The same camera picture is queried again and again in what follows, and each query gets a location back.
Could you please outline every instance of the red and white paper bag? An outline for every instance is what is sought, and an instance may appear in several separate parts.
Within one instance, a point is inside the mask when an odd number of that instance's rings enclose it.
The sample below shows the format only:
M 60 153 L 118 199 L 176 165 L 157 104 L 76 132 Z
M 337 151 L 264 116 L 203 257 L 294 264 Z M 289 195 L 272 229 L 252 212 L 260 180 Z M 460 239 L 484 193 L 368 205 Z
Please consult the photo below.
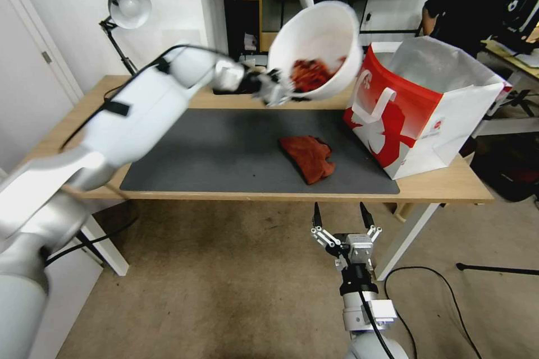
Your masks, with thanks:
M 376 52 L 394 54 L 385 67 Z M 395 180 L 447 167 L 509 90 L 486 66 L 436 39 L 373 43 L 344 120 Z

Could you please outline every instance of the black shirt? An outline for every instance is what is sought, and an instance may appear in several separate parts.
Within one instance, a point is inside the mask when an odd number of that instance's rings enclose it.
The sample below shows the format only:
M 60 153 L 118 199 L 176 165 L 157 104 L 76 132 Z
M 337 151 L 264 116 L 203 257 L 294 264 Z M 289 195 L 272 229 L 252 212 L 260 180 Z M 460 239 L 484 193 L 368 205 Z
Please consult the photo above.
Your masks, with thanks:
M 438 16 L 431 36 L 476 56 L 480 41 L 496 33 L 524 0 L 428 0 L 431 17 Z

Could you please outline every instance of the black strap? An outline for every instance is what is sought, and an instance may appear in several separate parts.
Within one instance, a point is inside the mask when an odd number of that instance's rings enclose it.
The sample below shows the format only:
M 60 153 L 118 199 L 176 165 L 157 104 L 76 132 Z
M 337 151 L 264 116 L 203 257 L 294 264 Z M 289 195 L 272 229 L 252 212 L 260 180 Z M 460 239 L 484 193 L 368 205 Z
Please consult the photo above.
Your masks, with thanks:
M 118 115 L 127 116 L 130 106 L 118 101 L 106 100 L 101 105 L 102 111 L 109 111 Z

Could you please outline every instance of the beige carpet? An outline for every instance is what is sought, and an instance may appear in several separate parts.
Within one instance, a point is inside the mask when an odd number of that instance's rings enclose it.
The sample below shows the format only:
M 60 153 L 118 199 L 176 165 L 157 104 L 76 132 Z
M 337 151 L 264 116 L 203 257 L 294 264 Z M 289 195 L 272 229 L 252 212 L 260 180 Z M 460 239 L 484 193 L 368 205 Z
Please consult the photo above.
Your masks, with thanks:
M 313 204 L 144 201 L 140 223 L 115 239 L 131 264 L 106 268 L 58 358 L 340 358 L 340 274 L 310 237 Z M 330 232 L 363 229 L 356 204 L 321 204 Z M 383 251 L 400 223 L 370 204 Z M 98 220 L 113 227 L 121 207 Z M 531 200 L 439 209 L 401 265 L 427 265 L 453 285 L 483 358 L 539 357 L 539 277 L 455 269 L 455 262 L 539 268 Z M 417 270 L 389 291 L 420 358 L 473 358 L 441 279 Z M 399 322 L 386 333 L 412 357 Z

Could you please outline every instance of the orange towel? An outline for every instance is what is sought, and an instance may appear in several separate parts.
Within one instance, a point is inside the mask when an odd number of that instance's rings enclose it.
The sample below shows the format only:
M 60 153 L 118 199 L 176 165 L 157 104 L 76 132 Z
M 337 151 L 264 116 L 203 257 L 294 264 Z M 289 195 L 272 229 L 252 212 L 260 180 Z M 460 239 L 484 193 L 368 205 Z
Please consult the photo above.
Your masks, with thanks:
M 308 185 L 333 174 L 335 163 L 326 161 L 331 148 L 313 136 L 282 137 L 279 144 L 294 159 Z

